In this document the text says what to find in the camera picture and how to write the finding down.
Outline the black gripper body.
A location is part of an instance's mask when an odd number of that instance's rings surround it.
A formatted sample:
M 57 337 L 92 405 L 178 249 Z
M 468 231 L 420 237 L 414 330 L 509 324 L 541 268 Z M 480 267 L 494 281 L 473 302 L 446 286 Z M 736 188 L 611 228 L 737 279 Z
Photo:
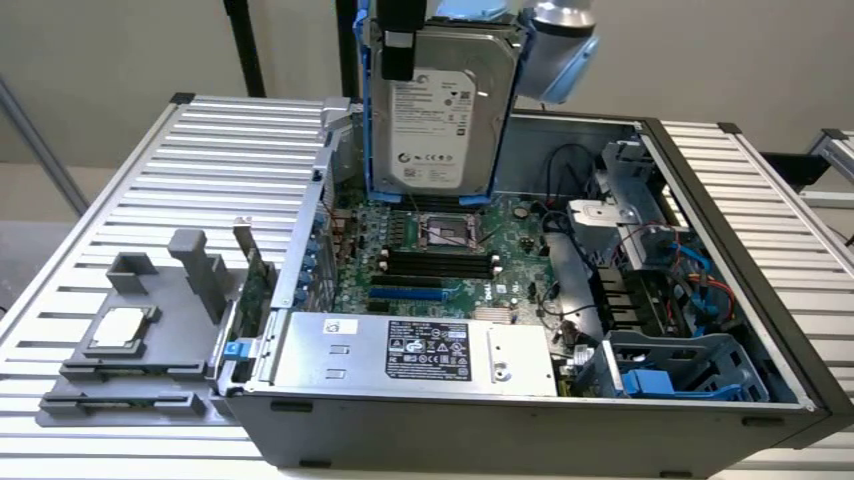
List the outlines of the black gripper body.
M 414 32 L 425 23 L 425 0 L 377 0 L 376 21 L 382 31 Z

